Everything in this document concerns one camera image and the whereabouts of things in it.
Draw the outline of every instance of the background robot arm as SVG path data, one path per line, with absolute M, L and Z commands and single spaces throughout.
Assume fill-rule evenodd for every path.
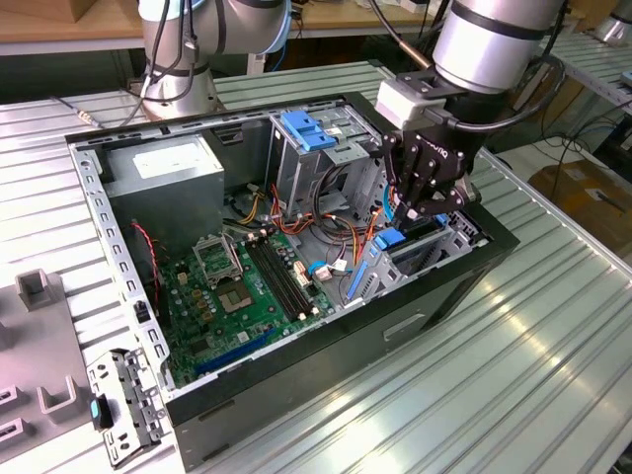
M 277 51 L 291 25 L 290 0 L 141 0 L 138 11 L 153 78 L 144 105 L 161 119 L 215 110 L 208 57 Z

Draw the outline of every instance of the blue pcie slot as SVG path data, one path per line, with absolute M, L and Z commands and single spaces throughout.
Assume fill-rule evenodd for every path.
M 349 288 L 349 291 L 347 292 L 347 299 L 349 301 L 351 301 L 351 299 L 354 297 L 354 294 L 356 293 L 356 290 L 357 290 L 357 286 L 359 285 L 359 282 L 362 279 L 362 276 L 364 275 L 364 272 L 366 271 L 367 267 L 368 267 L 367 262 L 362 262 L 362 265 L 360 265 L 359 270 L 357 271 L 357 275 L 354 278 L 354 282 L 352 283 L 351 287 Z
M 206 362 L 196 365 L 196 375 L 213 372 L 219 367 L 227 365 L 230 362 L 237 360 L 238 358 L 241 358 L 248 353 L 262 348 L 266 345 L 268 339 L 273 336 L 276 331 L 276 329 L 270 329 L 269 331 L 266 331 L 264 334 L 259 336 L 257 339 L 253 339 L 250 343 L 246 343 L 243 346 L 235 348 L 224 355 L 220 355 L 216 358 L 212 358 L 211 360 L 207 360 Z

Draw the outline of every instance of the white sticker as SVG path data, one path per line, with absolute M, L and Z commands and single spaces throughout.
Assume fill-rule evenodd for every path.
M 237 339 L 239 340 L 239 342 L 241 344 L 247 343 L 248 341 L 250 341 L 250 338 L 248 337 L 248 334 L 246 334 L 246 331 L 242 331 L 241 333 L 237 333 Z
M 334 262 L 334 265 L 330 265 L 330 267 L 339 272 L 344 272 L 347 269 L 347 261 L 343 259 L 338 259 Z
M 342 135 L 343 131 L 336 126 L 332 126 L 331 128 L 326 128 L 325 133 L 327 133 L 328 135 Z
M 143 180 L 195 168 L 202 164 L 199 150 L 193 143 L 138 153 L 133 161 Z
M 605 196 L 607 197 L 607 194 L 604 193 L 602 190 L 600 189 L 592 189 L 592 190 L 586 190 L 586 192 L 589 194 L 589 196 L 591 198 L 593 198 L 594 200 L 603 200 L 601 198 L 601 196 Z
M 582 170 L 576 170 L 574 168 L 570 168 L 564 170 L 567 175 L 569 175 L 575 181 L 581 181 L 586 179 L 586 175 L 582 172 Z

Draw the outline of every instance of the workbench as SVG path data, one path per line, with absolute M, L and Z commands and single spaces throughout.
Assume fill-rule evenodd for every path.
M 382 11 L 400 34 L 418 33 L 424 19 L 423 14 L 396 6 L 384 6 Z M 428 15 L 427 23 L 432 20 Z M 291 27 L 293 40 L 387 34 L 373 11 L 354 0 L 310 2 L 304 6 L 300 26 L 292 21 Z M 0 56 L 139 47 L 144 47 L 142 22 L 134 0 L 97 0 L 75 24 L 0 12 Z M 265 58 L 260 56 L 249 54 L 249 73 L 263 72 Z
M 216 85 L 234 109 L 346 91 L 374 101 L 390 76 L 362 62 Z M 110 126 L 135 101 L 68 100 Z M 63 139 L 88 127 L 52 101 L 0 106 L 0 123 L 0 284 L 59 272 L 85 361 L 134 348 Z M 514 253 L 447 320 L 195 472 L 609 468 L 632 439 L 632 272 L 485 150 L 473 182 L 520 240 Z M 109 472 L 101 443 L 86 425 L 1 470 Z M 173 443 L 126 472 L 182 472 Z
M 632 88 L 620 80 L 621 73 L 632 71 L 632 45 L 610 46 L 589 34 L 575 33 L 560 36 L 551 53 L 564 63 L 570 77 L 592 91 L 577 112 L 578 121 L 570 134 L 591 118 L 599 98 L 632 113 Z

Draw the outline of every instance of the wooden table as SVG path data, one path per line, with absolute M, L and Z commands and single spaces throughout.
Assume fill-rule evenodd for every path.
M 393 6 L 382 10 L 399 33 L 416 32 L 421 26 L 423 15 Z M 298 24 L 292 22 L 292 28 L 290 37 L 296 38 Z M 313 2 L 305 5 L 303 11 L 302 38 L 385 33 L 373 12 L 353 0 L 342 4 Z M 143 47 L 142 25 L 133 0 L 99 0 L 76 24 L 0 12 L 0 55 L 136 47 Z

